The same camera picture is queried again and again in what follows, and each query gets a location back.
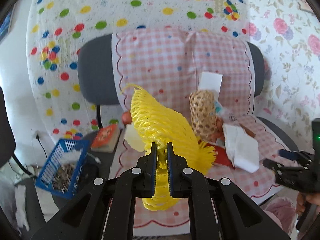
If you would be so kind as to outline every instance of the floral wallpaper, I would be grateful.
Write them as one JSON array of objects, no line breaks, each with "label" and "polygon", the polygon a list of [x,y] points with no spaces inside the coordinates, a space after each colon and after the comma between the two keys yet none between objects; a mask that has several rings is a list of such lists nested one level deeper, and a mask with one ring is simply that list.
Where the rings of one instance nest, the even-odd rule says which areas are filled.
[{"label": "floral wallpaper", "polygon": [[311,148],[311,121],[320,117],[320,23],[298,1],[248,0],[250,42],[265,61],[255,111],[284,123]]}]

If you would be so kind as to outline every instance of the yellow foam net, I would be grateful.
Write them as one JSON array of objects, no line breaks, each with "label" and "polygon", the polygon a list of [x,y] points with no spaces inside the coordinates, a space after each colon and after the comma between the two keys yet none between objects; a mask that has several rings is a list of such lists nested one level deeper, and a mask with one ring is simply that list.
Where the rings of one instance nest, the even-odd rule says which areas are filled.
[{"label": "yellow foam net", "polygon": [[156,211],[166,210],[179,199],[170,197],[166,165],[167,143],[172,142],[176,155],[185,157],[188,166],[206,174],[215,161],[214,147],[198,144],[187,119],[182,114],[162,106],[142,87],[134,87],[131,101],[131,116],[134,128],[145,143],[146,155],[150,154],[151,144],[156,142],[158,161],[156,171],[156,191],[152,198],[143,198],[145,208]]}]

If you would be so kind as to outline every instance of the blue plastic basket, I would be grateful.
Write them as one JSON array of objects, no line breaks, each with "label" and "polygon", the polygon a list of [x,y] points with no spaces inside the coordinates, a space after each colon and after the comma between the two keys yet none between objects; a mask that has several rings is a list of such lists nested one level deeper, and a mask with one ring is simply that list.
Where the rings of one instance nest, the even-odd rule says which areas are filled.
[{"label": "blue plastic basket", "polygon": [[[38,179],[36,180],[36,186],[42,188],[46,191],[51,192],[54,195],[71,199],[75,194],[78,187],[79,177],[82,171],[82,166],[84,161],[87,157],[87,148],[89,146],[89,141],[86,140],[66,140],[60,139],[52,152],[49,155],[48,160],[46,161],[45,165],[43,166]],[[60,160],[62,156],[72,151],[73,149],[81,150],[80,158],[77,162],[75,171],[72,175],[72,179],[68,190],[64,193],[54,190],[52,186],[52,179],[53,176],[57,173],[58,168],[60,165]]]}]

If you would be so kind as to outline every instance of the white card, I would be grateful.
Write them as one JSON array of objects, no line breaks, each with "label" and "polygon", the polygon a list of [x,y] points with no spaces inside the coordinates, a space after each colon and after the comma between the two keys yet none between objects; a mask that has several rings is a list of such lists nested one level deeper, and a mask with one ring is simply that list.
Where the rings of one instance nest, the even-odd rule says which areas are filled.
[{"label": "white card", "polygon": [[200,75],[198,90],[211,90],[214,94],[214,99],[218,100],[221,83],[222,74],[202,72]]}]

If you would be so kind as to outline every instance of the orange book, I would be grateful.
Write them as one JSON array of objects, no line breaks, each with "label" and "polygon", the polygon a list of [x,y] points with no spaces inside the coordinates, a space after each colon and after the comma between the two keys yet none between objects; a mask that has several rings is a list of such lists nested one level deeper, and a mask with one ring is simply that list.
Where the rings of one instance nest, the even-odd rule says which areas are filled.
[{"label": "orange book", "polygon": [[117,124],[101,128],[91,144],[91,150],[95,152],[113,152],[119,135],[120,129]]}]

